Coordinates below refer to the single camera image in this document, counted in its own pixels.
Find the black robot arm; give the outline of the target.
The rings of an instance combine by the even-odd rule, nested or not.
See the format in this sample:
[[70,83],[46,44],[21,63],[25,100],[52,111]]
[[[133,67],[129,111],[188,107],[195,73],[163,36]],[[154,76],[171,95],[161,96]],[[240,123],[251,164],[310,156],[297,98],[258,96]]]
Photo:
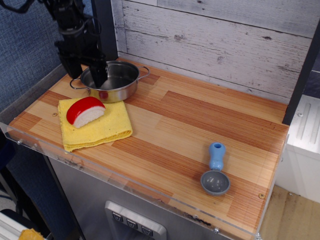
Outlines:
[[82,74],[82,65],[86,65],[95,87],[101,87],[108,77],[106,56],[98,48],[98,21],[84,13],[81,0],[44,0],[43,3],[62,36],[54,45],[66,72],[75,79]]

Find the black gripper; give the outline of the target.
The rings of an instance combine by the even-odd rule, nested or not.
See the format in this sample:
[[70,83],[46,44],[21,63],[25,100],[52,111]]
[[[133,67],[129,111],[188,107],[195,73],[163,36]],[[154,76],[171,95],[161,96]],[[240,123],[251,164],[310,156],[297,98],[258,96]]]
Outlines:
[[90,66],[89,70],[96,88],[100,88],[108,79],[105,54],[98,48],[98,35],[94,33],[77,33],[64,35],[54,45],[58,56],[68,75],[76,79],[82,73],[81,65]]

